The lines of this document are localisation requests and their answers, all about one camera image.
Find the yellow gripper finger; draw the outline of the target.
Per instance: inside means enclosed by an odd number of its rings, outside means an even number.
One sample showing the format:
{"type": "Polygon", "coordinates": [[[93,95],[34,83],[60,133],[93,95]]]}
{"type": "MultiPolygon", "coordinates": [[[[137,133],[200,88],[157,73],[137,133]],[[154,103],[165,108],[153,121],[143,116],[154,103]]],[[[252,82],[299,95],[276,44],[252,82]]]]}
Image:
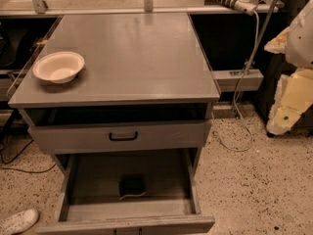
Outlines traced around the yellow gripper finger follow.
{"type": "Polygon", "coordinates": [[[265,44],[264,50],[273,54],[284,54],[289,31],[289,27],[282,30],[276,37],[265,44]]]}
{"type": "Polygon", "coordinates": [[[266,129],[271,134],[282,135],[313,105],[313,70],[297,69],[292,75],[282,74],[274,100],[266,129]]]}

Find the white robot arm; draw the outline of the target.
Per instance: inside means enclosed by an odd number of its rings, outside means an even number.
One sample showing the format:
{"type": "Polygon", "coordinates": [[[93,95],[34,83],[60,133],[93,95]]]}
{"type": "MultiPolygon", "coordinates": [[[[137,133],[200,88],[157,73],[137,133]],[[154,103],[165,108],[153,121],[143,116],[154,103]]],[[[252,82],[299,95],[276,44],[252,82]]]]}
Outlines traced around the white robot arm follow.
{"type": "Polygon", "coordinates": [[[282,135],[313,105],[313,0],[264,49],[284,54],[286,61],[296,67],[292,75],[279,79],[266,125],[271,134],[282,135]]]}

